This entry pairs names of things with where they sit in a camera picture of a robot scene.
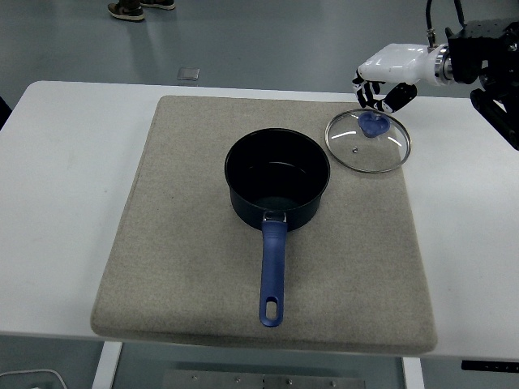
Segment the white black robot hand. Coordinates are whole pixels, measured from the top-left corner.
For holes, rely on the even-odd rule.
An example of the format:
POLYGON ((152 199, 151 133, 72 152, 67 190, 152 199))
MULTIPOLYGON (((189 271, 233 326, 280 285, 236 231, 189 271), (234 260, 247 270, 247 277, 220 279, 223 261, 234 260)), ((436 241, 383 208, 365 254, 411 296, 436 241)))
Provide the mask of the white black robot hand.
POLYGON ((358 103, 383 113, 394 113, 417 95, 417 83, 437 86, 435 52, 425 45, 390 44, 361 64, 352 81, 358 103))

